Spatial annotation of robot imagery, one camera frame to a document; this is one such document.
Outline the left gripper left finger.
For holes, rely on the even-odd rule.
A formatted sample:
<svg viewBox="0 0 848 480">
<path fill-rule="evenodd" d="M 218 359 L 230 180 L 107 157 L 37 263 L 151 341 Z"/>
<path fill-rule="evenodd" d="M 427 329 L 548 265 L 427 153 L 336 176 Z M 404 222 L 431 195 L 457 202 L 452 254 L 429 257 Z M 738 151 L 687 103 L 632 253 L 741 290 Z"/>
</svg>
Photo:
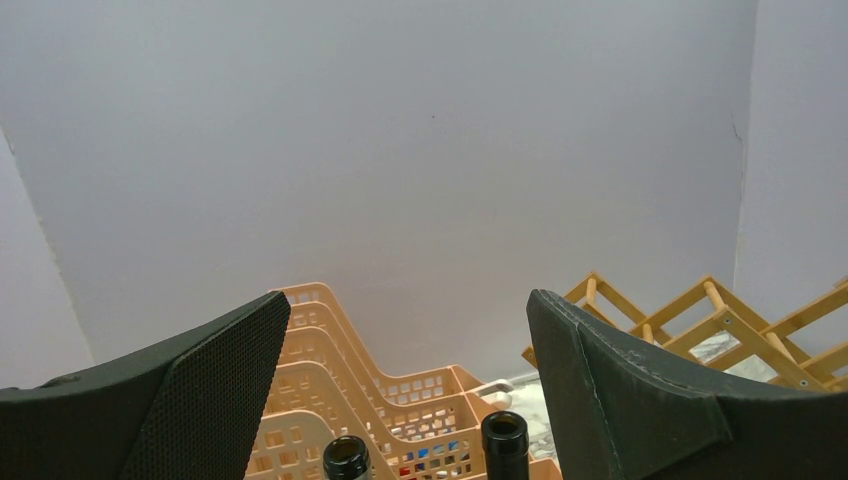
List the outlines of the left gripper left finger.
<svg viewBox="0 0 848 480">
<path fill-rule="evenodd" d="M 1 392 L 5 479 L 241 479 L 291 307 L 270 292 L 204 325 Z"/>
</svg>

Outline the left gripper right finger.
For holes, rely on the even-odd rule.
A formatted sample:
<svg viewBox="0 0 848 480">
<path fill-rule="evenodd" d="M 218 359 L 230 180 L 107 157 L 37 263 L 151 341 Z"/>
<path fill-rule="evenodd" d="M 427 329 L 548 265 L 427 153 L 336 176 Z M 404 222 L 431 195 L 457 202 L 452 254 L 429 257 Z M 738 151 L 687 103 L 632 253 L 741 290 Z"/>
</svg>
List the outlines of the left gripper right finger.
<svg viewBox="0 0 848 480">
<path fill-rule="evenodd" d="M 549 290 L 526 314 L 567 479 L 843 479 L 847 396 L 669 353 Z"/>
</svg>

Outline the dark green wine bottle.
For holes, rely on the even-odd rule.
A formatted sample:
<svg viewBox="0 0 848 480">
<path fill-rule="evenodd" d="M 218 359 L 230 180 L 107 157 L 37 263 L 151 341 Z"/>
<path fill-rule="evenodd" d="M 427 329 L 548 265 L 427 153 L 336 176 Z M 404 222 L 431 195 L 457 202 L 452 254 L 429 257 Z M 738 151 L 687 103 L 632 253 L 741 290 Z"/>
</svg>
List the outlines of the dark green wine bottle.
<svg viewBox="0 0 848 480">
<path fill-rule="evenodd" d="M 526 420 L 512 411 L 496 411 L 481 423 L 482 448 L 489 480 L 529 480 Z"/>
</svg>

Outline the dark bottle brown label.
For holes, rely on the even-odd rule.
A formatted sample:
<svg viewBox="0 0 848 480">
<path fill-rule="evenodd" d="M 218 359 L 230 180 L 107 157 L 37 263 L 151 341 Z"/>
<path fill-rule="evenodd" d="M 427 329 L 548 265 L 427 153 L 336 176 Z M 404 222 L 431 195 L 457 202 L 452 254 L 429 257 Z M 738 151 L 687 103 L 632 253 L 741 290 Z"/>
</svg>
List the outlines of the dark bottle brown label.
<svg viewBox="0 0 848 480">
<path fill-rule="evenodd" d="M 364 440 L 345 435 L 332 440 L 323 450 L 322 466 L 328 480 L 372 479 L 370 453 Z"/>
</svg>

